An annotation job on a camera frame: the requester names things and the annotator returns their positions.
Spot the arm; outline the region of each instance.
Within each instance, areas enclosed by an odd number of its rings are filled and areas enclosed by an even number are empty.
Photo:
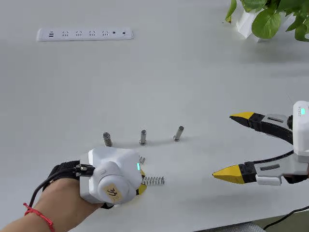
[[[56,232],[67,232],[100,207],[100,204],[90,204],[80,197],[79,181],[64,178],[46,188],[34,209],[54,223]],[[50,232],[50,230],[42,218],[30,213],[10,223],[1,232]]]

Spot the electrical outlet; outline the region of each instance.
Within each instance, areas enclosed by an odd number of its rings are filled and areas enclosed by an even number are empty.
[[[133,32],[129,28],[95,29],[40,29],[37,41],[88,41],[88,40],[131,40]]]

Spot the white table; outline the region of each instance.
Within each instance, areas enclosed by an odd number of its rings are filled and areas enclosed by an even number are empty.
[[[236,185],[223,167],[281,155],[286,142],[229,119],[290,115],[308,100],[309,44],[280,31],[243,40],[223,24],[229,1],[4,0],[0,7],[0,228],[51,171],[102,144],[137,149],[166,184],[74,231],[189,232],[288,213],[309,182]],[[41,27],[129,26],[132,41],[38,43]],[[177,127],[185,130],[179,143]],[[142,129],[148,144],[139,145]]]

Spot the metal screw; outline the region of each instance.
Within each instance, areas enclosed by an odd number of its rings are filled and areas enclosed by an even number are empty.
[[[144,146],[147,141],[146,141],[146,130],[142,130],[141,133],[140,133],[140,145]]]
[[[178,128],[178,131],[177,131],[176,134],[174,135],[174,141],[175,141],[175,142],[178,142],[178,141],[179,141],[180,136],[182,135],[183,130],[184,130],[184,127],[183,127],[183,126],[180,126],[180,127]]]
[[[111,140],[111,135],[107,132],[103,133],[103,140],[105,143],[105,146],[112,146],[112,140]]]

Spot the white flower pot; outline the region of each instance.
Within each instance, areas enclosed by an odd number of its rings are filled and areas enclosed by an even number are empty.
[[[252,22],[254,21],[255,17],[260,13],[259,12],[255,12],[255,10],[247,13],[245,12],[245,10],[243,10],[243,13],[240,17],[240,19],[236,22],[236,27],[237,30],[240,34],[242,34],[245,39],[247,39],[248,37],[253,38],[256,42],[261,42],[261,41],[268,41],[268,39],[260,39],[258,37],[256,37],[255,35],[252,34],[251,31],[251,25]],[[294,22],[295,16],[293,16],[292,14],[289,15],[288,17],[285,17],[284,13],[281,13],[281,28],[282,27],[286,27],[286,25],[290,25]]]

